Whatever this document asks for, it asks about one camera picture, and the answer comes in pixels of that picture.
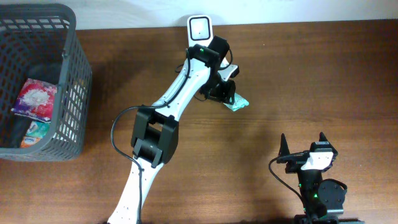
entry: leader arm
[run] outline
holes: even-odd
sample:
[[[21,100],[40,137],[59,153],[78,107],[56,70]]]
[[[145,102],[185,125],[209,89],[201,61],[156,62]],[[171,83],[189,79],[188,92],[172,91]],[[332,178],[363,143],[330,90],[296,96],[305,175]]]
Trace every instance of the leader arm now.
[[[228,51],[227,41],[217,36],[208,46],[195,44],[189,47],[178,77],[165,94],[150,107],[138,107],[131,146],[142,177],[139,167],[133,163],[108,223],[137,223],[137,211],[144,204],[156,174],[170,161],[177,148],[179,119],[198,90],[209,100],[234,103],[235,83],[229,78],[235,77],[239,68],[230,65],[220,70]],[[155,124],[159,124],[161,130],[154,128]]]

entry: basket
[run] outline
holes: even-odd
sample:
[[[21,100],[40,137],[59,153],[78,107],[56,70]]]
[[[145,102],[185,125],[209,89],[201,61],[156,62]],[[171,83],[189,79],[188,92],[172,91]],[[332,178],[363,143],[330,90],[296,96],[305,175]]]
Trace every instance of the basket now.
[[[75,26],[61,4],[0,6],[0,158],[65,161],[83,150],[92,71]],[[32,119],[11,108],[28,78],[56,85],[57,93],[47,134],[20,148]]]

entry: wooden table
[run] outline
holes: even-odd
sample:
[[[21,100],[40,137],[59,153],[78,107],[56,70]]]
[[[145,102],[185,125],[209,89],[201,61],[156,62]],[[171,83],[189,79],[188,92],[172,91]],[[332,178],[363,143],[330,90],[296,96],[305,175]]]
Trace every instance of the wooden table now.
[[[131,162],[109,132],[125,107],[151,104],[184,60],[184,27],[78,31],[93,67],[82,155],[68,162],[0,161],[0,223],[100,223],[112,214]],[[172,160],[145,202],[145,223],[275,223],[302,213],[268,162],[285,133],[292,152],[323,131],[339,152],[324,178],[348,185],[343,218],[398,220],[398,21],[217,26],[250,106],[232,112],[192,100]],[[131,153],[134,113],[117,144]],[[296,175],[278,175],[290,185]]]

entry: black cable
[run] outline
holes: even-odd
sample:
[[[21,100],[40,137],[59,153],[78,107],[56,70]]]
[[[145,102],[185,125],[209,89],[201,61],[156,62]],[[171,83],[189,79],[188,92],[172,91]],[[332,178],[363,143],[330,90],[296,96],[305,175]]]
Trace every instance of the black cable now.
[[[195,95],[194,95],[193,97],[195,97],[195,99],[197,99],[197,100],[199,100],[199,101],[201,101],[201,102],[204,102],[204,101],[207,100],[207,98],[205,98],[204,100],[201,100],[201,99],[197,98],[197,96],[195,96]]]
[[[306,203],[305,203],[305,201],[304,201],[304,198],[302,198],[301,195],[300,195],[296,190],[294,190],[291,186],[289,186],[289,185],[286,184],[281,178],[279,178],[279,177],[274,173],[274,171],[272,171],[271,164],[272,164],[273,162],[275,162],[276,160],[281,159],[281,158],[283,158],[283,156],[282,156],[282,157],[273,158],[273,159],[269,162],[269,164],[268,164],[269,172],[271,172],[271,174],[272,174],[280,183],[282,183],[283,185],[285,185],[285,187],[287,187],[289,190],[291,190],[292,192],[294,192],[294,193],[299,197],[299,199],[301,200],[301,202],[303,203],[303,206],[304,206],[304,208],[305,208],[305,207],[306,207],[306,206],[305,206]],[[306,214],[307,214],[308,222],[309,222],[310,224],[312,224],[312,220],[311,220],[311,218],[310,218],[310,215],[308,214],[308,212],[306,212]]]
[[[180,73],[181,72],[181,70],[177,70],[178,68],[180,68],[180,67],[182,67],[182,66],[184,66],[184,64],[181,64],[181,65],[179,65],[179,66],[177,66],[177,67],[175,67],[175,70],[174,70],[174,72],[175,73]]]
[[[225,66],[225,67],[222,67],[222,68],[220,67],[218,69],[219,71],[226,70],[232,64],[232,62],[234,60],[234,57],[232,56],[232,50],[231,49],[229,49],[229,55],[231,56],[231,60],[229,61],[229,64],[227,66]]]
[[[189,53],[188,50],[186,50],[186,57],[188,59],[188,72],[185,75],[185,79],[183,81],[183,83],[181,84],[180,88],[177,90],[177,92],[175,92],[175,94],[173,95],[173,97],[169,100],[169,101],[165,101],[164,104],[160,105],[160,106],[131,106],[129,108],[126,108],[124,110],[122,110],[122,112],[120,112],[117,117],[114,119],[113,124],[112,124],[112,128],[111,128],[111,144],[113,146],[113,148],[116,150],[116,152],[118,152],[120,155],[126,157],[127,159],[129,159],[130,161],[132,161],[133,163],[135,163],[138,167],[138,175],[139,175],[139,206],[138,206],[138,211],[137,211],[137,223],[141,224],[141,207],[142,207],[142,167],[141,165],[134,160],[131,156],[127,155],[126,153],[120,151],[120,149],[118,149],[114,143],[114,130],[116,127],[116,124],[118,123],[119,119],[121,118],[122,115],[124,115],[126,112],[130,111],[130,110],[135,110],[135,109],[140,109],[140,108],[147,108],[147,109],[159,109],[159,108],[163,108],[166,106],[169,106],[169,104],[171,102],[173,102],[173,100],[177,97],[177,95],[181,92],[182,88],[184,87],[184,85],[186,84],[188,78],[189,78],[189,74],[190,74],[190,70],[191,70],[191,61],[190,61],[190,57],[189,57]]]

